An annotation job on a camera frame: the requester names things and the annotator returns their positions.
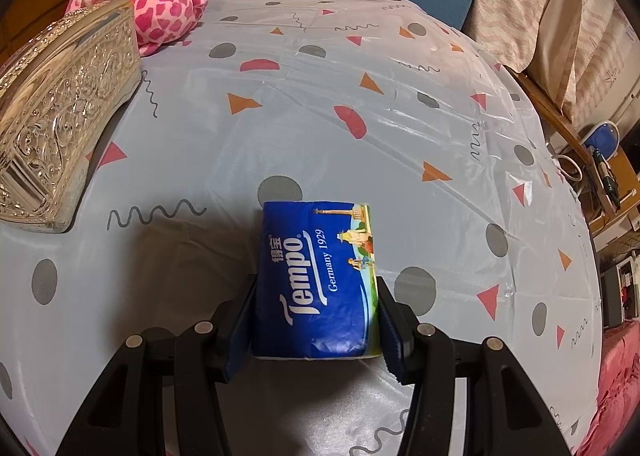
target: red triangle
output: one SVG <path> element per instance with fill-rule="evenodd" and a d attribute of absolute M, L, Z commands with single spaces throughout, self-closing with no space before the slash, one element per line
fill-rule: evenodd
<path fill-rule="evenodd" d="M 33 456 L 40 456 L 38 454 L 38 451 L 36 451 L 36 449 L 33 448 L 33 445 L 31 445 L 29 443 L 29 440 L 27 440 L 26 438 L 24 439 L 24 444 L 27 446 L 27 448 L 29 449 L 29 451 L 31 451 L 31 454 L 33 454 Z"/>
<path fill-rule="evenodd" d="M 556 329 L 556 340 L 558 340 L 558 349 L 560 349 L 560 343 L 562 342 L 562 337 L 564 337 L 564 330 L 558 326 Z"/>
<path fill-rule="evenodd" d="M 122 160 L 126 158 L 127 156 L 124 154 L 124 151 L 122 151 L 119 147 L 117 147 L 115 143 L 110 142 L 109 146 L 107 146 L 107 150 L 104 152 L 104 155 L 100 159 L 100 162 L 98 163 L 98 167 L 96 167 L 96 169 L 102 167 L 106 163 L 111 163 L 111 162 L 115 162 L 116 160 Z"/>
<path fill-rule="evenodd" d="M 481 303 L 486 308 L 486 311 L 489 312 L 491 319 L 495 321 L 495 311 L 498 308 L 498 290 L 500 289 L 500 284 L 491 287 L 489 290 L 484 290 L 484 292 L 480 292 L 478 294 L 478 299 L 480 299 Z"/>
<path fill-rule="evenodd" d="M 486 111 L 486 93 L 476 93 L 471 96 L 471 99 L 476 101 L 480 106 L 482 106 L 482 109 Z"/>
<path fill-rule="evenodd" d="M 524 207 L 524 184 L 521 183 L 519 186 L 513 188 L 513 192 L 518 198 L 519 202 Z"/>

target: orange triangle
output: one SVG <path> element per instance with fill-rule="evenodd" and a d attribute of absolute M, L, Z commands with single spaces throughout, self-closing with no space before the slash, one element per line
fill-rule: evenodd
<path fill-rule="evenodd" d="M 560 249 L 558 249 L 558 254 L 560 254 L 560 261 L 562 261 L 562 267 L 566 272 L 566 270 L 569 268 L 569 265 L 573 260 L 569 256 L 567 256 L 564 252 L 562 252 L 562 250 Z"/>
<path fill-rule="evenodd" d="M 441 170 L 433 167 L 430 163 L 423 162 L 422 166 L 424 168 L 424 172 L 422 173 L 422 181 L 452 180 L 452 178 L 449 178 L 449 176 L 445 175 Z"/>
<path fill-rule="evenodd" d="M 262 104 L 254 101 L 253 99 L 247 99 L 239 95 L 227 93 L 229 97 L 229 106 L 231 108 L 231 115 L 241 112 L 247 108 L 262 108 Z"/>
<path fill-rule="evenodd" d="M 516 198 L 524 207 L 524 184 L 521 183 L 519 186 L 513 188 L 513 192 L 516 195 Z"/>
<path fill-rule="evenodd" d="M 478 294 L 478 299 L 486 308 L 486 311 L 489 312 L 491 319 L 495 321 L 495 311 L 498 308 L 498 290 L 500 289 L 500 284 L 491 287 L 489 290 L 484 290 L 484 292 L 480 292 Z"/>
<path fill-rule="evenodd" d="M 400 32 L 399 34 L 403 37 L 403 38 L 411 38 L 412 40 L 414 40 L 414 36 L 413 34 L 411 34 L 411 32 L 409 32 L 408 30 L 403 29 L 402 27 L 400 27 Z"/>
<path fill-rule="evenodd" d="M 486 93 L 476 93 L 471 96 L 471 99 L 476 101 L 480 106 L 482 106 L 482 109 L 486 111 Z"/>
<path fill-rule="evenodd" d="M 382 90 L 380 90 L 376 82 L 369 77 L 369 74 L 367 74 L 367 72 L 365 72 L 364 75 L 362 76 L 362 81 L 360 81 L 360 86 L 362 86 L 363 88 L 366 88 L 367 90 L 378 92 L 381 95 L 385 94 Z"/>

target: cable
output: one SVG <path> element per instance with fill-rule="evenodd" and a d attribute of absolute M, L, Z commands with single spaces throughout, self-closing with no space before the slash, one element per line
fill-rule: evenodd
<path fill-rule="evenodd" d="M 575 160 L 572 159 L 571 157 L 567 157 L 566 155 L 551 155 L 552 159 L 564 159 L 567 160 L 569 163 L 572 163 L 575 167 L 575 169 L 578 170 L 578 174 L 580 175 L 578 176 L 571 176 L 569 175 L 569 173 L 567 173 L 562 167 L 560 167 L 560 172 L 569 180 L 571 181 L 582 181 L 582 170 L 580 169 L 580 167 L 578 166 L 577 163 L 575 163 Z"/>

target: striped cloth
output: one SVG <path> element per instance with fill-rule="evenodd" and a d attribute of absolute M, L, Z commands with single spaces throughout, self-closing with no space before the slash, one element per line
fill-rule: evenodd
<path fill-rule="evenodd" d="M 637 40 L 615 0 L 475 0 L 465 32 L 517 72 L 527 69 L 576 128 Z"/>

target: squiggly line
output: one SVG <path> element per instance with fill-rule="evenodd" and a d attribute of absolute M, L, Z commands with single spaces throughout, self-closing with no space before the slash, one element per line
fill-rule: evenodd
<path fill-rule="evenodd" d="M 478 162 L 480 162 L 480 151 L 476 151 L 474 149 L 474 147 L 480 148 L 480 141 L 478 140 L 480 133 L 478 132 L 478 126 L 480 126 L 479 122 L 474 122 L 473 124 L 471 124 L 474 132 L 471 133 L 471 136 L 473 138 L 471 139 L 471 143 L 469 144 L 469 146 L 471 147 L 471 156 L 474 157 Z"/>
<path fill-rule="evenodd" d="M 412 64 L 408 64 L 407 62 L 396 61 L 402 66 L 406 66 L 407 68 L 413 68 L 414 70 L 419 70 L 422 72 L 439 72 L 439 68 L 434 68 L 433 66 L 423 66 L 419 64 L 418 66 L 413 66 Z"/>
<path fill-rule="evenodd" d="M 556 410 L 553 408 L 553 406 L 549 407 L 549 411 L 554 416 L 554 419 L 556 420 L 556 425 L 560 429 L 562 429 L 562 422 L 560 422 L 560 415 L 558 413 L 556 413 Z"/>
<path fill-rule="evenodd" d="M 298 24 L 298 26 L 302 29 L 303 32 L 306 32 L 306 27 L 300 21 L 297 13 L 293 13 L 293 20 Z"/>
<path fill-rule="evenodd" d="M 150 90 L 151 80 L 146 78 L 147 74 L 148 74 L 148 71 L 146 70 L 142 71 L 142 82 L 146 82 L 145 91 L 149 94 L 149 102 L 154 105 L 154 117 L 157 119 L 158 115 L 156 115 L 156 110 L 158 110 L 158 103 L 154 101 L 154 95 L 156 93 Z"/>
<path fill-rule="evenodd" d="M 379 452 L 380 449 L 382 449 L 382 440 L 380 439 L 379 433 L 388 432 L 392 436 L 398 436 L 399 434 L 404 433 L 404 428 L 406 427 L 406 423 L 404 422 L 404 418 L 402 416 L 408 413 L 409 413 L 408 409 L 403 409 L 400 412 L 400 430 L 399 431 L 392 431 L 388 427 L 379 427 L 374 431 L 373 438 L 375 438 L 376 442 L 378 442 L 378 447 L 372 450 L 372 449 L 367 449 L 366 447 L 362 447 L 360 445 L 356 445 L 349 449 L 349 456 L 354 456 L 354 451 L 357 451 L 357 450 L 364 451 L 366 452 L 366 454 L 375 454 L 376 452 Z"/>
<path fill-rule="evenodd" d="M 368 29 L 369 27 L 378 28 L 380 25 L 372 25 L 371 23 L 367 24 L 366 27 L 361 27 L 360 25 L 356 25 L 355 28 L 346 26 L 346 27 L 334 27 L 334 30 L 358 30 L 358 29 Z"/>
<path fill-rule="evenodd" d="M 159 210 L 162 214 L 164 214 L 166 218 L 175 218 L 175 215 L 178 214 L 178 210 L 180 209 L 180 205 L 184 203 L 187 204 L 187 207 L 189 207 L 189 210 L 191 211 L 191 213 L 195 214 L 196 216 L 202 216 L 207 210 L 207 208 L 204 207 L 201 211 L 196 211 L 193 208 L 193 205 L 191 204 L 191 202 L 186 198 L 183 198 L 178 202 L 178 205 L 175 206 L 174 212 L 172 212 L 171 214 L 169 214 L 164 209 L 164 207 L 162 207 L 162 205 L 156 205 L 155 207 L 152 208 L 151 213 L 149 213 L 149 219 L 145 220 L 142 217 L 142 213 L 140 212 L 140 207 L 138 207 L 137 205 L 134 205 L 131 209 L 129 209 L 129 216 L 127 217 L 127 221 L 122 223 L 122 221 L 120 221 L 120 214 L 118 213 L 118 211 L 116 211 L 115 209 L 111 209 L 111 211 L 109 212 L 109 220 L 107 221 L 107 230 L 109 230 L 109 227 L 111 227 L 111 217 L 113 215 L 116 216 L 116 220 L 118 221 L 118 226 L 121 228 L 129 226 L 129 224 L 131 223 L 131 217 L 133 216 L 133 211 L 138 213 L 138 219 L 140 220 L 140 223 L 142 223 L 143 225 L 149 225 L 153 221 L 154 213 L 157 210 Z"/>
<path fill-rule="evenodd" d="M 587 318 L 585 317 L 584 321 L 582 321 L 582 324 L 580 324 L 580 329 L 575 333 L 575 338 L 571 339 L 571 349 L 574 349 L 574 346 L 578 343 L 580 335 L 582 335 L 582 332 L 584 331 L 584 327 L 588 324 L 589 321 L 587 321 Z"/>

